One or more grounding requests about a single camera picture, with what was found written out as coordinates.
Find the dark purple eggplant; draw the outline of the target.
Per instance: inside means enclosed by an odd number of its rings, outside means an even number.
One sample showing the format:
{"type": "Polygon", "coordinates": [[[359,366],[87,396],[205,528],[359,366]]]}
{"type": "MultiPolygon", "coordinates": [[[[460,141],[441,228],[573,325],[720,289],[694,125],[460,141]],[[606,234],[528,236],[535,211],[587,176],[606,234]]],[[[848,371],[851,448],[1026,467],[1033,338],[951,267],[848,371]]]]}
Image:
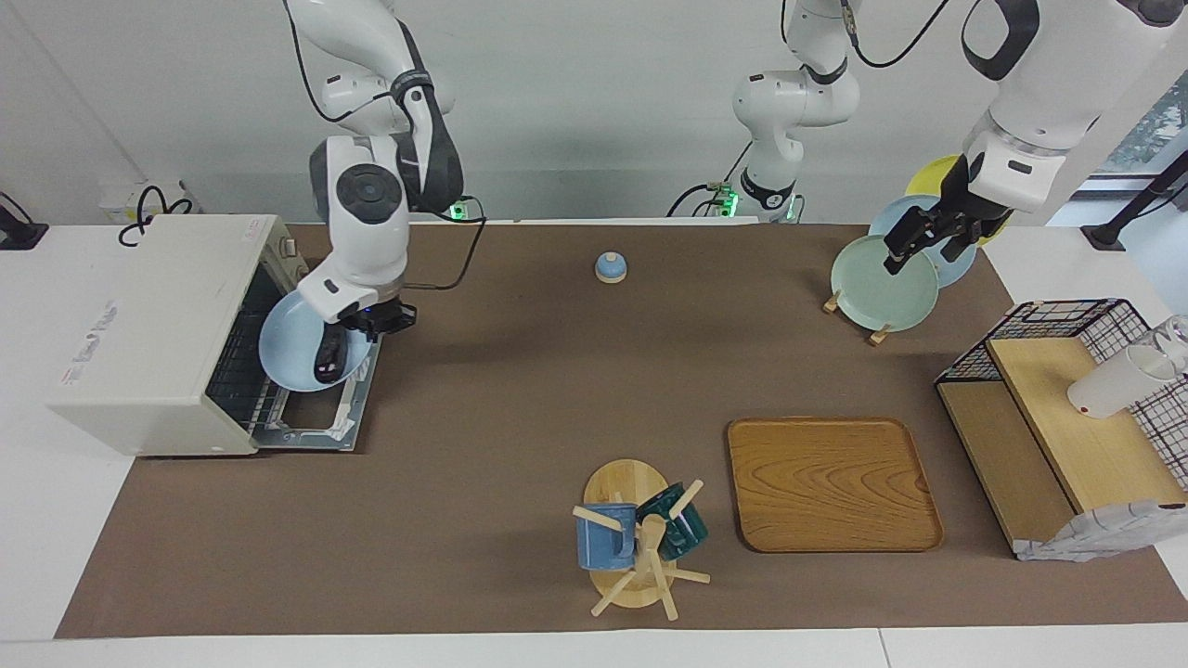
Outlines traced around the dark purple eggplant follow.
{"type": "Polygon", "coordinates": [[[330,385],[339,383],[345,374],[345,360],[348,357],[347,334],[336,323],[326,323],[317,346],[312,373],[315,380],[330,385]]]}

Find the glass oven door with handle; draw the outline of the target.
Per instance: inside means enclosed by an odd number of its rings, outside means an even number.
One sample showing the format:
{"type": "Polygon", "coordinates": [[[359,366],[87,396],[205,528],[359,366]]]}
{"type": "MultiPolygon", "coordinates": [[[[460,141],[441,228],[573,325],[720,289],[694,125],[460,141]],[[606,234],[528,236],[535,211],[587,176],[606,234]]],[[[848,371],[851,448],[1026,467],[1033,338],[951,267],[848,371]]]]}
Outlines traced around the glass oven door with handle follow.
{"type": "Polygon", "coordinates": [[[326,427],[301,428],[287,423],[283,414],[297,393],[276,384],[266,372],[263,389],[249,409],[247,431],[259,449],[345,450],[354,449],[362,426],[362,415],[372,387],[380,342],[369,342],[369,354],[360,368],[343,383],[324,390],[339,390],[331,403],[334,415],[326,427]]]}

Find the white toaster oven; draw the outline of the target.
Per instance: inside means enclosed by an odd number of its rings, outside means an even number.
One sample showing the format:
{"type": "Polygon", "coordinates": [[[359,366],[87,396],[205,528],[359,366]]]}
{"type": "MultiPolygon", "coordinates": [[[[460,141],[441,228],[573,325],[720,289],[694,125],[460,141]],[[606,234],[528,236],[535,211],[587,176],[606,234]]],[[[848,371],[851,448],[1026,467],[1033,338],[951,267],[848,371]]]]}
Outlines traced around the white toaster oven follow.
{"type": "Polygon", "coordinates": [[[249,456],[259,338],[308,275],[274,215],[162,215],[115,276],[48,409],[127,456],[249,456]]]}

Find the light blue racked plate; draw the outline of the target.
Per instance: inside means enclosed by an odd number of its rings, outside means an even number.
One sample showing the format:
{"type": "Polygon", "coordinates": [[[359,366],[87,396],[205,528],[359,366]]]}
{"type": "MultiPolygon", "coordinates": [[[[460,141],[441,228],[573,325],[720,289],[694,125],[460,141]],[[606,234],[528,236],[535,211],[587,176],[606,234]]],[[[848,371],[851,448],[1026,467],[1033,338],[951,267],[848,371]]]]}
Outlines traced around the light blue racked plate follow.
{"type": "MultiPolygon", "coordinates": [[[[930,209],[934,204],[939,203],[939,196],[928,194],[912,194],[902,196],[902,198],[896,198],[886,207],[883,207],[881,212],[873,218],[872,223],[868,227],[868,234],[877,234],[877,237],[886,237],[887,232],[895,228],[895,223],[898,223],[904,212],[908,212],[911,207],[918,207],[921,209],[930,209]]],[[[942,290],[949,285],[955,284],[958,281],[967,275],[969,269],[975,263],[977,246],[968,246],[963,248],[962,256],[960,256],[956,261],[947,261],[942,254],[942,248],[947,240],[925,247],[923,254],[929,261],[933,261],[933,266],[937,271],[939,286],[942,290]]]]}

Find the yellow racked plate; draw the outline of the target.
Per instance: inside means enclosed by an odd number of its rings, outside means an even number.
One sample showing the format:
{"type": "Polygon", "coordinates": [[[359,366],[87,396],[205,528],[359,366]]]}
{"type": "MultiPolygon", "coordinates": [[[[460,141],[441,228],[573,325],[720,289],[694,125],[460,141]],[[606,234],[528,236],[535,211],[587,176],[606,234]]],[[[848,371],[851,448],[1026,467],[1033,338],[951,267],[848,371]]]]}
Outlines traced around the yellow racked plate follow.
{"type": "MultiPolygon", "coordinates": [[[[930,163],[920,168],[914,177],[909,179],[905,185],[904,195],[928,195],[939,196],[941,195],[941,185],[943,178],[947,176],[948,171],[956,163],[959,157],[962,155],[947,155],[944,157],[937,158],[937,160],[930,160],[930,163]]],[[[1001,231],[1005,229],[1009,223],[1010,216],[1001,219],[997,223],[985,223],[982,225],[984,237],[977,241],[977,246],[984,247],[991,242],[996,237],[998,237],[1001,231]]]]}

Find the pale green racked plate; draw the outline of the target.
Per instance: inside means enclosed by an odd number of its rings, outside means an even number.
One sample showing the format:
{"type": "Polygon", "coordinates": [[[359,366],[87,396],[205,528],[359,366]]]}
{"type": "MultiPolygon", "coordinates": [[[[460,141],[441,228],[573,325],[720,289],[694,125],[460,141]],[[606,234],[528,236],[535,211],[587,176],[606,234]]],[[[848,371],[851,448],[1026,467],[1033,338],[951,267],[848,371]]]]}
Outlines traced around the pale green racked plate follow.
{"type": "Polygon", "coordinates": [[[884,261],[883,237],[868,234],[840,250],[830,269],[830,289],[843,316],[868,330],[906,330],[928,317],[939,300],[939,273],[923,256],[909,258],[896,275],[884,261]]]}

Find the wooden plate rack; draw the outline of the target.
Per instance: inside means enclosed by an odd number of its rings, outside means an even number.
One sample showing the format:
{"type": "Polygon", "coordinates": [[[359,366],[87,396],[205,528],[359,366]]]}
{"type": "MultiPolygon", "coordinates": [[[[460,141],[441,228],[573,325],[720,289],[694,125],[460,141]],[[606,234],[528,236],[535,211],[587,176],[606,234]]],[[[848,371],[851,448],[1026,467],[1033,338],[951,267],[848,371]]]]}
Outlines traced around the wooden plate rack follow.
{"type": "Polygon", "coordinates": [[[820,305],[820,309],[828,315],[842,315],[849,322],[870,330],[866,342],[872,347],[880,346],[890,335],[891,323],[883,323],[878,328],[872,324],[872,320],[857,304],[846,297],[843,290],[836,290],[828,300],[820,305]]]}

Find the black clamp stand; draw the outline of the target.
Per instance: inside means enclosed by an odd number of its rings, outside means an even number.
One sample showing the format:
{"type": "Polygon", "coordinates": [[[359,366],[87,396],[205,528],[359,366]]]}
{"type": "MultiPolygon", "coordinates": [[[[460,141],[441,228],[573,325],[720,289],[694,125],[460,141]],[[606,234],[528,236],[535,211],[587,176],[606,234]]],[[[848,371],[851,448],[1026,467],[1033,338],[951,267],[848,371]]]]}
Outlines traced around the black clamp stand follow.
{"type": "Polygon", "coordinates": [[[1127,225],[1151,212],[1158,212],[1162,206],[1170,204],[1184,190],[1188,190],[1188,149],[1156,176],[1145,190],[1130,198],[1107,223],[1083,225],[1080,232],[1091,244],[1091,248],[1100,252],[1124,252],[1120,237],[1127,225]]]}

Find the white plastic cup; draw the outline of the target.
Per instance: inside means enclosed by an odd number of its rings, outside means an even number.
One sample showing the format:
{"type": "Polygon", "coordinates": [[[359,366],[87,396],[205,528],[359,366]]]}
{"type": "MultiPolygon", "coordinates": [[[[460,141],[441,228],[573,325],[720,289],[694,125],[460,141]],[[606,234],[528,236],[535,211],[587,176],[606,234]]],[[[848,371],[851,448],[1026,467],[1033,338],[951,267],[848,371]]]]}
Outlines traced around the white plastic cup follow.
{"type": "Polygon", "coordinates": [[[1154,396],[1182,376],[1183,363],[1154,347],[1131,345],[1066,389],[1078,412],[1110,418],[1125,407],[1154,396]]]}

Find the brown table mat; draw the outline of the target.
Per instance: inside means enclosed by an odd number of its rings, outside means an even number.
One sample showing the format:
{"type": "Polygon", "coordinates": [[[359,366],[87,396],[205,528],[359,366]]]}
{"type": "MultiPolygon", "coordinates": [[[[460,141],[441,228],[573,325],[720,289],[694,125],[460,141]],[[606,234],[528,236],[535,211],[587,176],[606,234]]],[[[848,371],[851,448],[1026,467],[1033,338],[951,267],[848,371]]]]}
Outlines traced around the brown table mat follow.
{"type": "Polygon", "coordinates": [[[665,626],[590,617],[573,504],[628,456],[704,481],[683,629],[1188,620],[1151,548],[1013,557],[934,377],[1010,308],[977,258],[923,324],[870,347],[826,315],[855,225],[491,225],[463,285],[416,294],[383,344],[350,453],[139,459],[61,638],[541,634],[665,626]],[[599,282],[619,252],[627,278],[599,282]],[[916,554],[742,546],[725,430],[738,418],[887,416],[911,431],[944,528],[916,554]]]}

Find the clear glass cup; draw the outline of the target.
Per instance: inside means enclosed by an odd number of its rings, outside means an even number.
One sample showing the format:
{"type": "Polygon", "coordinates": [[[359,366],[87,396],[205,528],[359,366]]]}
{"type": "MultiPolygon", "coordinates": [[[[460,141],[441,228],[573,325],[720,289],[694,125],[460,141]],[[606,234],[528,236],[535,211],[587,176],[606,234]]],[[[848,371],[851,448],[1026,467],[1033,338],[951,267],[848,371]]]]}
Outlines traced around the clear glass cup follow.
{"type": "Polygon", "coordinates": [[[1174,378],[1188,373],[1188,315],[1173,315],[1149,333],[1154,347],[1154,373],[1174,378]]]}

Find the wooden serving tray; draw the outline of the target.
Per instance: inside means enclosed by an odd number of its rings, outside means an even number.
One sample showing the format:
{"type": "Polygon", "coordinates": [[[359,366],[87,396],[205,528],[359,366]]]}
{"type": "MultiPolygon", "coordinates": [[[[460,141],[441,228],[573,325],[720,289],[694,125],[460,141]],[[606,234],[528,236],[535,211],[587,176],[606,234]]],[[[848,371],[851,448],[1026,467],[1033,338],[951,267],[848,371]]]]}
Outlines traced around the wooden serving tray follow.
{"type": "Polygon", "coordinates": [[[742,546],[759,554],[923,553],[944,541],[915,439],[886,416],[731,421],[742,546]]]}

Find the wooden mug tree stand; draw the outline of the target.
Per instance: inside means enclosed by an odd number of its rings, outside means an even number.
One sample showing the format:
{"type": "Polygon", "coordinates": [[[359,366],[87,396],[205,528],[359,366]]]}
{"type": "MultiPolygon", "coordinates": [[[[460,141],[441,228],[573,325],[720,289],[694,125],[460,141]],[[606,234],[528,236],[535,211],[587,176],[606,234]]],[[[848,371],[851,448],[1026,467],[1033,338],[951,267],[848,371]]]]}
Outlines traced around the wooden mug tree stand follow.
{"type": "MultiPolygon", "coordinates": [[[[666,483],[658,470],[637,459],[617,459],[595,470],[583,490],[581,503],[575,505],[571,515],[575,519],[598,521],[604,527],[615,529],[617,525],[599,513],[582,510],[584,504],[631,503],[637,508],[653,494],[658,494],[671,483],[666,483]]],[[[685,494],[680,498],[674,511],[680,511],[691,503],[704,486],[702,481],[688,483],[685,494]]],[[[619,609],[646,609],[659,604],[665,609],[666,620],[678,620],[678,605],[672,597],[676,581],[710,582],[710,575],[695,571],[683,571],[678,559],[665,561],[659,557],[658,546],[665,535],[665,519],[658,515],[646,516],[638,523],[636,519],[636,565],[627,571],[583,571],[600,595],[598,604],[590,609],[590,616],[598,617],[612,606],[619,609]]]]}

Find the blue ceramic mug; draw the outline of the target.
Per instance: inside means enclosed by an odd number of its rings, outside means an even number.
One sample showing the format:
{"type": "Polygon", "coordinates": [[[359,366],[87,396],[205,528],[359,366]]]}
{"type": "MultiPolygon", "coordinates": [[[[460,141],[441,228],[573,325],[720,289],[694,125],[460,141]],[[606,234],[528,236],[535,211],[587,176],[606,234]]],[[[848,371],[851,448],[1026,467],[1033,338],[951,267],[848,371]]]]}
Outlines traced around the blue ceramic mug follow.
{"type": "Polygon", "coordinates": [[[598,521],[576,519],[579,566],[584,571],[627,571],[636,565],[636,511],[631,503],[584,504],[582,510],[599,513],[617,528],[598,521]]]}

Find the black table clamp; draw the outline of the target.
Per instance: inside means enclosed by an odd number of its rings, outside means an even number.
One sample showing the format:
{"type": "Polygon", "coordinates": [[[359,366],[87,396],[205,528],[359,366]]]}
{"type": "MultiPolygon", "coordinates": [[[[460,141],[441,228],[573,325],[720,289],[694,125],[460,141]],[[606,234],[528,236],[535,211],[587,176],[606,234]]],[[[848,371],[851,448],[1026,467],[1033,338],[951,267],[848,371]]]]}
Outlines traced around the black table clamp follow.
{"type": "Polygon", "coordinates": [[[26,209],[0,190],[0,251],[29,251],[48,233],[48,223],[37,223],[26,209]]]}

